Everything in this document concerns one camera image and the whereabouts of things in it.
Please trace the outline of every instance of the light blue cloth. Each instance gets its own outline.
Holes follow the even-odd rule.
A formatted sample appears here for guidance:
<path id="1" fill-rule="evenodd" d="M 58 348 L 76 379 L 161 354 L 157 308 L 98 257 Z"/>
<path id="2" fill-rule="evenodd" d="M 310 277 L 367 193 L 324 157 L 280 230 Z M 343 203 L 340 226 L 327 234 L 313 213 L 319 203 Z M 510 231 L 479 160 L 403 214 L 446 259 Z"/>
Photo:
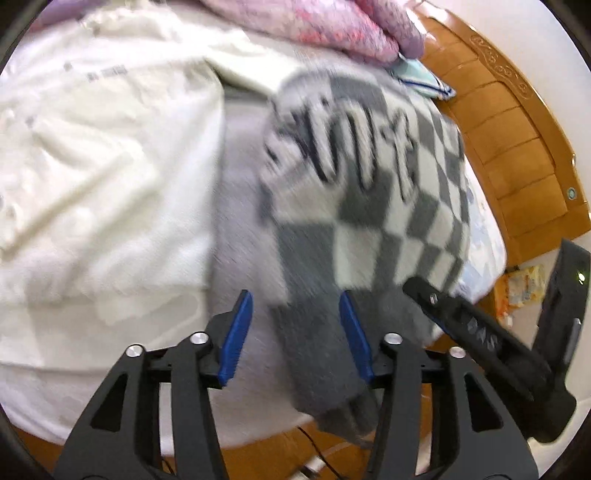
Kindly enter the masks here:
<path id="1" fill-rule="evenodd" d="M 453 88 L 442 82 L 418 60 L 407 60 L 400 57 L 400 61 L 388 68 L 387 72 L 425 97 L 449 100 L 456 96 L 456 91 Z"/>

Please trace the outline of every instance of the snack package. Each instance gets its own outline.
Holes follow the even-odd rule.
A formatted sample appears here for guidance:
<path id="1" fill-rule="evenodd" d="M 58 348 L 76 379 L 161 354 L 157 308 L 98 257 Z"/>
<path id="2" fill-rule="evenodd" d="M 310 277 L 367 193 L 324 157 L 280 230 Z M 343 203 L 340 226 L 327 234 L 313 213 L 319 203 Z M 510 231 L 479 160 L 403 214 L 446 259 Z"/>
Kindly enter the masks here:
<path id="1" fill-rule="evenodd" d="M 509 307 L 521 308 L 529 303 L 542 301 L 546 291 L 543 265 L 517 270 L 507 275 Z"/>

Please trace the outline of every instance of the black and white checkered pattern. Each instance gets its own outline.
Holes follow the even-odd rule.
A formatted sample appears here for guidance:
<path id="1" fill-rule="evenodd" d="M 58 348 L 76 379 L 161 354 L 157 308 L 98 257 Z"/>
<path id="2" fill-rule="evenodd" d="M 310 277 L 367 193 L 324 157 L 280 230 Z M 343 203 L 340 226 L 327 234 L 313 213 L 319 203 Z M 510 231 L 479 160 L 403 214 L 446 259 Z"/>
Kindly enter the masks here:
<path id="1" fill-rule="evenodd" d="M 400 285 L 420 275 L 449 290 L 460 274 L 470 231 L 462 140 L 431 102 L 377 70 L 308 71 L 272 107 L 257 232 L 263 302 L 294 406 L 320 424 L 337 412 L 361 433 L 377 409 L 339 296 L 365 299 L 376 338 L 430 343 L 432 323 Z"/>
<path id="2" fill-rule="evenodd" d="M 278 303 L 413 275 L 445 291 L 460 274 L 470 232 L 460 133 L 430 101 L 381 80 L 310 72 L 274 100 L 262 178 Z"/>

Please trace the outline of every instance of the black cable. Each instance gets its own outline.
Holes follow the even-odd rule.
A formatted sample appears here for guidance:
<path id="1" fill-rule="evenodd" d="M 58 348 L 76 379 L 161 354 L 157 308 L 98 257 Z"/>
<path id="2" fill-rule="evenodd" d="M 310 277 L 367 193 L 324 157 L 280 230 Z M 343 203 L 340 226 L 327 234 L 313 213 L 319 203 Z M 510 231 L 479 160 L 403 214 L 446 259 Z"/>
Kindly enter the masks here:
<path id="1" fill-rule="evenodd" d="M 168 473 L 171 473 L 173 475 L 176 475 L 176 473 L 174 473 L 173 468 L 170 466 L 170 463 L 168 462 L 168 460 L 166 458 L 162 457 L 162 461 L 166 465 L 166 468 L 168 468 Z"/>
<path id="2" fill-rule="evenodd" d="M 345 480 L 345 477 L 341 476 L 341 474 L 338 473 L 330 463 L 328 463 L 328 461 L 326 460 L 326 458 L 324 458 L 324 455 L 322 455 L 322 451 L 318 448 L 318 446 L 316 445 L 316 442 L 310 436 L 310 434 L 307 431 L 305 431 L 302 427 L 298 427 L 298 430 L 300 432 L 302 432 L 304 435 L 306 435 L 306 437 L 308 438 L 308 440 L 312 444 L 312 447 L 314 447 L 314 450 L 316 450 L 316 453 L 317 453 L 318 457 L 320 458 L 320 460 L 322 460 L 324 462 L 324 464 L 328 467 L 328 469 L 331 472 L 334 473 L 334 475 L 336 476 L 336 478 L 338 480 Z"/>

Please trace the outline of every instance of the wooden floor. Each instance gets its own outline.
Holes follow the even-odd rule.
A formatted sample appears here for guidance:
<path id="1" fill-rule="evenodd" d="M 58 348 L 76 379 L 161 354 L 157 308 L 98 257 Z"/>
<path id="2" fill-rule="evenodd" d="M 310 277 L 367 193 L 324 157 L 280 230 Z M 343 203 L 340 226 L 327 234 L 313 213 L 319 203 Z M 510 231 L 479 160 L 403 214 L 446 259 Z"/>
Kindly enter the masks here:
<path id="1" fill-rule="evenodd" d="M 443 336 L 431 348 L 446 351 L 454 343 Z M 431 390 L 423 386 L 421 438 L 431 431 Z M 305 430 L 312 436 L 318 447 L 325 451 L 342 440 L 334 435 L 318 431 L 314 424 L 306 425 Z M 40 440 L 26 432 L 18 431 L 19 436 L 35 458 L 49 471 L 52 471 L 61 447 Z M 255 442 L 236 449 L 226 449 L 223 457 L 230 480 L 287 480 L 301 465 L 315 455 L 309 440 L 297 429 L 276 435 L 266 440 Z M 349 445 L 330 455 L 327 460 L 341 476 L 350 480 L 361 480 L 365 471 L 369 452 L 357 446 Z M 335 476 L 324 468 L 321 480 L 332 480 Z"/>

